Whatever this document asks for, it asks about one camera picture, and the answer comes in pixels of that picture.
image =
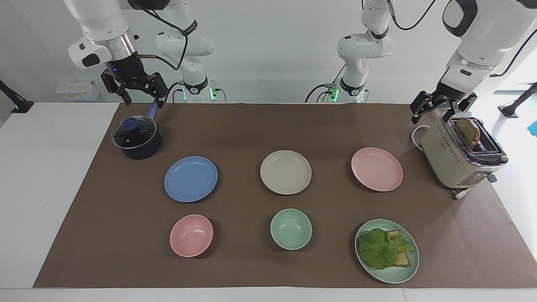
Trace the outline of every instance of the green plate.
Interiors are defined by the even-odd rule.
[[[362,255],[360,254],[360,249],[358,247],[358,239],[363,234],[369,233],[371,230],[379,228],[384,231],[390,231],[392,229],[398,229],[401,232],[401,235],[410,242],[416,250],[412,250],[407,253],[408,260],[410,261],[410,267],[409,268],[398,268],[398,267],[390,267],[385,268],[382,270],[378,270],[375,268],[372,268],[368,266],[364,259],[362,259]],[[360,261],[360,264],[364,267],[364,269],[373,277],[376,279],[386,282],[386,283],[392,283],[392,284],[398,284],[408,281],[410,278],[412,278],[416,271],[418,270],[419,266],[419,252],[418,252],[418,246],[416,245],[416,242],[414,241],[414,238],[410,236],[410,234],[407,232],[406,229],[404,229],[402,226],[396,224],[393,221],[389,221],[386,219],[374,219],[370,220],[366,223],[364,223],[356,233],[356,238],[354,239],[354,248],[356,250],[356,255],[358,256],[358,260]]]

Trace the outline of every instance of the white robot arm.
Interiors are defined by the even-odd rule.
[[[336,79],[339,93],[337,98],[330,99],[333,102],[356,103],[369,72],[362,60],[387,56],[394,48],[386,0],[367,0],[361,21],[368,31],[342,37],[337,45],[337,53],[345,61],[345,73]]]
[[[467,111],[477,96],[473,90],[501,63],[537,19],[537,0],[450,0],[444,26],[461,43],[446,66],[436,90],[419,93],[410,105],[412,121],[448,102],[444,121]]]
[[[106,89],[121,96],[125,104],[132,100],[126,89],[141,90],[164,105],[168,87],[159,73],[146,74],[136,49],[136,36],[121,14],[118,0],[63,0],[80,23],[84,37],[69,47],[69,55],[80,68],[105,63],[101,74]],[[135,9],[161,10],[170,0],[128,0]]]
[[[212,102],[214,94],[211,84],[205,74],[200,56],[210,55],[214,49],[213,37],[198,27],[198,22],[192,16],[188,0],[171,0],[164,9],[168,22],[184,28],[188,35],[188,47],[185,58],[180,66],[183,82],[185,84],[184,97],[187,102]],[[183,54],[185,37],[177,30],[165,31],[158,34],[157,48],[163,55],[169,57],[176,64]]]

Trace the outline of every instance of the black cable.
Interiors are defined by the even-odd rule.
[[[214,91],[222,91],[222,93],[224,94],[224,101],[226,101],[226,103],[228,102],[228,98],[226,97],[226,92],[222,88],[216,88]]]
[[[183,92],[183,90],[182,90],[181,88],[176,89],[176,90],[174,90],[174,91],[172,92],[172,94],[171,94],[171,101],[172,101],[174,104],[175,104],[175,93],[176,93],[177,91],[181,91],[181,92]]]
[[[409,31],[411,29],[414,29],[414,27],[418,26],[418,24],[423,20],[423,18],[425,18],[425,15],[427,15],[427,13],[431,9],[431,7],[433,7],[433,4],[436,2],[436,0],[433,0],[431,2],[431,4],[429,4],[429,7],[427,8],[427,10],[425,10],[425,12],[423,13],[422,17],[418,20],[418,22],[416,22],[414,25],[412,25],[410,27],[404,28],[404,27],[401,27],[401,25],[399,25],[399,23],[397,22],[397,20],[395,18],[395,10],[394,10],[393,4],[391,3],[391,0],[386,0],[386,1],[388,2],[388,10],[390,11],[390,15],[391,15],[391,18],[393,19],[393,21],[395,23],[395,26],[397,26],[402,31]]]
[[[313,92],[315,92],[315,90],[317,90],[317,89],[319,89],[319,88],[321,88],[321,87],[324,87],[324,84],[321,84],[321,85],[319,85],[319,86],[313,88],[313,89],[309,92],[308,96],[306,97],[306,101],[304,101],[304,103],[307,103],[309,97],[313,94]]]
[[[365,94],[366,92],[367,92],[367,97],[366,97],[366,100],[365,100],[364,103],[367,103],[367,99],[369,99],[369,90],[366,89],[366,90],[364,91],[364,94]]]
[[[332,84],[335,84],[336,83],[336,80],[337,78],[339,78],[339,75],[341,74],[341,72],[343,72],[343,69],[345,69],[345,64],[343,64],[343,67],[341,67],[341,70],[337,73],[337,76],[334,78],[334,80],[332,81]],[[321,103],[324,103],[324,99],[326,98],[328,94],[324,95],[323,96],[323,100],[321,101]]]
[[[511,66],[513,65],[514,61],[517,59],[518,55],[520,54],[520,52],[522,51],[522,49],[524,48],[524,46],[526,46],[526,44],[528,44],[528,42],[531,40],[531,38],[533,37],[533,35],[535,35],[535,33],[537,32],[537,29],[534,30],[532,32],[531,35],[529,35],[529,37],[526,39],[526,41],[524,41],[524,43],[522,44],[522,46],[520,46],[520,48],[518,49],[517,53],[514,55],[513,59],[511,60],[511,62],[509,63],[509,65],[507,66],[507,68],[504,70],[504,72],[502,72],[501,74],[491,74],[489,77],[500,77],[500,76],[504,76],[508,71],[509,71],[509,68],[511,68]]]
[[[179,66],[175,67],[172,63],[170,63],[170,61],[168,61],[165,58],[160,57],[158,55],[154,55],[154,54],[139,54],[138,57],[141,58],[141,59],[158,59],[158,60],[161,60],[162,62],[168,64],[168,66],[173,68],[173,70],[179,70]]]
[[[329,92],[327,92],[327,91],[325,91],[325,92],[321,92],[321,93],[319,94],[319,96],[317,97],[317,100],[316,100],[315,102],[318,103],[318,102],[319,102],[319,99],[321,98],[321,95],[326,96],[328,93],[329,93]]]
[[[179,81],[179,82],[175,82],[174,84],[171,84],[170,88],[166,92],[166,96],[164,97],[164,102],[165,103],[168,100],[168,96],[170,95],[170,91],[173,89],[173,87],[175,87],[176,85],[182,85],[182,84],[183,84],[183,81]]]
[[[181,64],[183,63],[183,59],[185,58],[185,53],[186,53],[186,46],[188,45],[188,34],[186,34],[186,32],[184,30],[182,30],[181,28],[178,28],[176,25],[162,19],[161,17],[159,17],[156,13],[153,14],[152,12],[146,10],[146,9],[142,9],[144,12],[146,12],[148,15],[152,16],[153,18],[159,20],[160,22],[166,24],[167,26],[170,26],[172,28],[175,28],[177,29],[178,31],[181,32],[181,34],[185,37],[185,46],[183,47],[183,53],[181,55],[181,59],[179,60],[179,64],[177,64],[177,68],[176,67],[173,67],[173,69],[175,70],[178,70],[179,67],[181,67]]]

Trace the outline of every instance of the green bowl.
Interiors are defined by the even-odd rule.
[[[358,246],[359,245],[358,239],[363,234],[368,233],[375,228],[379,228],[384,231],[398,229],[399,231],[401,231],[401,235],[414,246],[416,250],[411,250],[410,252],[407,253],[408,260],[410,261],[409,268],[390,267],[390,268],[378,270],[376,268],[372,268],[368,266],[364,262],[364,259],[362,259],[362,255],[360,253],[360,248]],[[375,219],[375,220],[370,220],[364,223],[358,229],[358,232],[356,233],[356,238],[354,239],[354,248],[356,250],[356,255],[358,256],[358,260],[360,261],[360,264],[364,267],[364,269],[371,276],[375,277],[376,279],[382,282],[391,283],[391,284],[403,283],[403,282],[408,281],[410,278],[412,278],[416,274],[416,271],[418,270],[418,266],[419,266],[418,246],[416,245],[414,238],[410,236],[409,232],[407,232],[406,229],[396,224],[395,222],[392,222],[386,219]]]
[[[287,208],[272,218],[270,233],[277,245],[288,250],[303,248],[311,239],[311,222],[306,214]]]

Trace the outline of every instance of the pink plate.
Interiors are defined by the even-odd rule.
[[[375,191],[391,191],[403,181],[401,164],[382,149],[368,147],[358,150],[352,156],[351,167],[356,179]]]
[[[196,257],[211,244],[213,225],[205,216],[192,214],[179,219],[170,233],[173,251],[182,257]]]

